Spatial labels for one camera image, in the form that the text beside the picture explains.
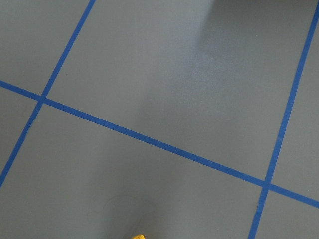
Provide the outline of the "yellow corn cob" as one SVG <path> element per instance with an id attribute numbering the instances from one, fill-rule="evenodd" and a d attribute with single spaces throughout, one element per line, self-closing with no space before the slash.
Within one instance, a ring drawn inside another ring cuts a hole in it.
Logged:
<path id="1" fill-rule="evenodd" d="M 143 234 L 139 234 L 139 235 L 133 236 L 132 239 L 145 239 L 145 236 Z"/>

